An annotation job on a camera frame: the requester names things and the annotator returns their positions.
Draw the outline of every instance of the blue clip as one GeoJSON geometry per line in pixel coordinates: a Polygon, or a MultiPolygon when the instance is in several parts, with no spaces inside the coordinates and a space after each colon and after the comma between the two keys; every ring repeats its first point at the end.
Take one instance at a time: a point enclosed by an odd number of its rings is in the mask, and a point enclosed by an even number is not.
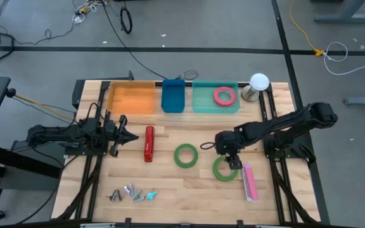
{"type": "Polygon", "coordinates": [[[151,201],[156,194],[157,194],[157,191],[148,193],[146,199],[151,201]]]}

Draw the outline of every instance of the tape roll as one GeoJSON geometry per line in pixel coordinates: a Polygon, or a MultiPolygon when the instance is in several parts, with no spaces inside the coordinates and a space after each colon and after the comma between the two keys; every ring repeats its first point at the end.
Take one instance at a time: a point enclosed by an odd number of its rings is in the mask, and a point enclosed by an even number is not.
{"type": "Polygon", "coordinates": [[[212,171],[215,177],[220,181],[231,181],[238,175],[238,170],[232,170],[231,174],[224,176],[219,172],[219,165],[225,160],[224,156],[218,157],[212,165],[212,171]]]}
{"type": "Polygon", "coordinates": [[[196,161],[198,161],[198,151],[196,148],[191,144],[182,144],[177,147],[177,149],[174,151],[174,160],[176,161],[176,164],[181,168],[191,168],[196,164],[196,161]],[[183,149],[189,149],[193,152],[193,159],[188,162],[184,163],[180,160],[180,152],[183,149]]]}
{"type": "Polygon", "coordinates": [[[233,89],[227,87],[227,86],[222,86],[222,87],[219,87],[215,90],[214,92],[214,99],[215,99],[215,102],[219,105],[219,106],[230,106],[234,103],[234,101],[236,101],[236,93],[234,92],[233,89]],[[222,93],[222,92],[227,92],[231,99],[229,99],[229,101],[223,101],[219,98],[219,94],[222,93]]]}

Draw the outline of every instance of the wooden table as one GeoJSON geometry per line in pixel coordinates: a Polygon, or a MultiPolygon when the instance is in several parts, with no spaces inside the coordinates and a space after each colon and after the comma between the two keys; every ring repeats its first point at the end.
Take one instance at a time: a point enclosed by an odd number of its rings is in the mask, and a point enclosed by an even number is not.
{"type": "MultiPolygon", "coordinates": [[[[77,119],[85,118],[92,102],[97,102],[100,80],[87,80],[84,85],[77,119]]],[[[294,110],[287,83],[272,83],[278,115],[294,110]]],[[[161,87],[156,88],[156,107],[153,115],[127,115],[127,130],[139,136],[119,149],[118,158],[106,155],[103,159],[98,193],[94,208],[95,222],[192,223],[192,224],[279,224],[272,185],[269,160],[264,156],[261,141],[243,149],[240,158],[251,163],[259,200],[247,202],[241,174],[235,180],[222,182],[212,173],[212,164],[218,155],[215,149],[202,150],[200,144],[213,141],[216,133],[232,130],[234,126],[251,121],[262,121],[260,103],[249,103],[240,98],[240,110],[234,115],[193,113],[192,89],[186,87],[183,113],[164,113],[161,108],[161,87]],[[152,163],[143,156],[146,126],[155,127],[155,152],[152,163]],[[178,145],[190,143],[199,153],[196,165],[180,168],[174,162],[173,152],[178,145]],[[144,194],[157,191],[153,201],[133,202],[122,188],[133,183],[144,194]],[[110,202],[107,196],[119,189],[123,201],[110,202]]],[[[115,121],[118,115],[111,115],[115,121]]],[[[85,156],[74,160],[63,172],[52,217],[57,217],[78,193],[85,156]]],[[[287,159],[294,195],[316,220],[319,220],[311,176],[302,159],[287,159]]],[[[289,220],[286,197],[283,197],[286,219],[289,220]]],[[[83,217],[86,216],[90,194],[86,194],[83,217]]]]}

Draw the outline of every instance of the round white object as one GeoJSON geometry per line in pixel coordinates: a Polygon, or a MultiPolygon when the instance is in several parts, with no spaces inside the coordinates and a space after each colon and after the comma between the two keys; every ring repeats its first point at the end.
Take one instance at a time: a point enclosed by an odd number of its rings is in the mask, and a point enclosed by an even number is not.
{"type": "Polygon", "coordinates": [[[249,81],[250,85],[258,90],[258,91],[264,91],[266,90],[270,85],[270,80],[267,76],[265,76],[262,73],[255,73],[249,81]]]}

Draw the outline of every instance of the green tape roll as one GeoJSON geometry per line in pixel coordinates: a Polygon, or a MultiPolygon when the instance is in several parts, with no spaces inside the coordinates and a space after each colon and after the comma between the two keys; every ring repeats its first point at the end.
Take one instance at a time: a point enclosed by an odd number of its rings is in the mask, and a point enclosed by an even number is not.
{"type": "Polygon", "coordinates": [[[237,175],[238,175],[238,170],[233,170],[231,172],[231,175],[229,176],[224,176],[219,172],[219,165],[221,164],[221,162],[223,162],[225,160],[225,157],[220,156],[218,157],[214,164],[212,165],[212,171],[214,172],[215,177],[220,180],[220,181],[231,181],[233,180],[237,175]]]}
{"type": "Polygon", "coordinates": [[[174,160],[176,161],[177,165],[181,168],[191,168],[196,164],[196,161],[198,161],[198,151],[191,144],[179,145],[177,149],[174,151],[174,160]],[[184,163],[180,160],[180,152],[182,149],[190,149],[193,152],[194,158],[192,159],[192,161],[184,163]]]}

